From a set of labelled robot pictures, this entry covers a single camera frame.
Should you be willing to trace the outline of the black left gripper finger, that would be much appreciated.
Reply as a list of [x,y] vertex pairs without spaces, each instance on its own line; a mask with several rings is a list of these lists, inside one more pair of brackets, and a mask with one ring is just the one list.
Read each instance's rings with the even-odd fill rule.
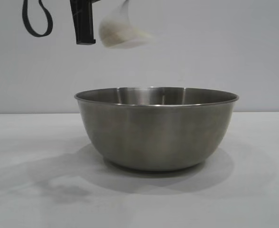
[[93,8],[95,0],[70,0],[74,22],[76,43],[93,45],[96,43],[93,32]]

